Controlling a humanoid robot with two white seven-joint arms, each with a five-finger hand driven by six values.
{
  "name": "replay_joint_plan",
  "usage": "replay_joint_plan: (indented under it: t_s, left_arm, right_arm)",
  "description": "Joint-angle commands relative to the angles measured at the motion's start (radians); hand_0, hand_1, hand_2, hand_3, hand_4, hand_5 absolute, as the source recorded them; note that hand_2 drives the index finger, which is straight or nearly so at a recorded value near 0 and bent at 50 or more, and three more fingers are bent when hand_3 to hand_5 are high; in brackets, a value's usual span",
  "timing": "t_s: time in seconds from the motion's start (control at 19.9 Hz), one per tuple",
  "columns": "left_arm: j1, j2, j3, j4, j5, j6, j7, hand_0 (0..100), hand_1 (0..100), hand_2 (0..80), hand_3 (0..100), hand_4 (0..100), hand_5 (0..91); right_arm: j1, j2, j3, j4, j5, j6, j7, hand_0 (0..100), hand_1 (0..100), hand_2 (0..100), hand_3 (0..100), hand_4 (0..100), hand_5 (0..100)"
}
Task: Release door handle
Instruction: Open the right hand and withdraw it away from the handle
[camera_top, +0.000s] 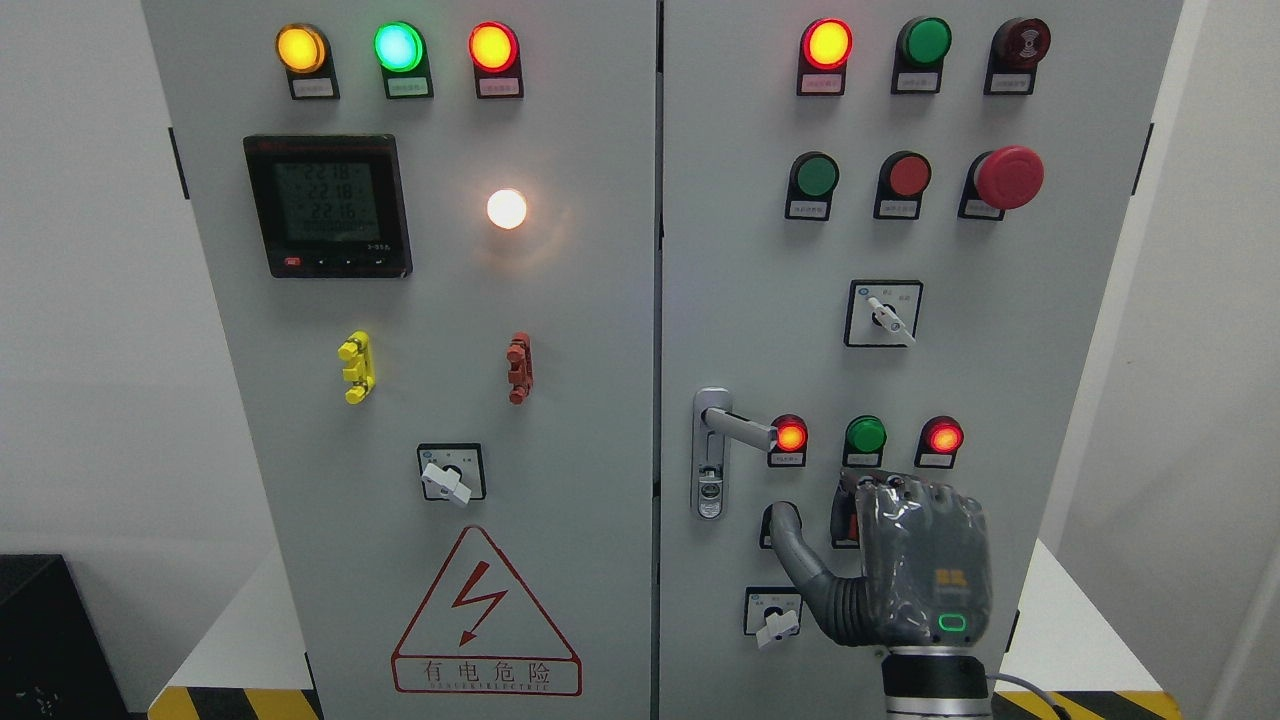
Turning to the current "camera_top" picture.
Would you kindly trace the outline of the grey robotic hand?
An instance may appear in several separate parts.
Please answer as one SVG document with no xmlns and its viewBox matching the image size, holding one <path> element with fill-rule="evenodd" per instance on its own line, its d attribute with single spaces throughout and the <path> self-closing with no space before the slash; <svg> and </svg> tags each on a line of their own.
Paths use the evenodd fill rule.
<svg viewBox="0 0 1280 720">
<path fill-rule="evenodd" d="M 847 647 L 972 647 L 993 609 L 986 512 L 951 486 L 845 469 L 863 574 L 836 577 L 804 541 L 797 510 L 769 507 L 772 550 L 815 624 Z"/>
</svg>

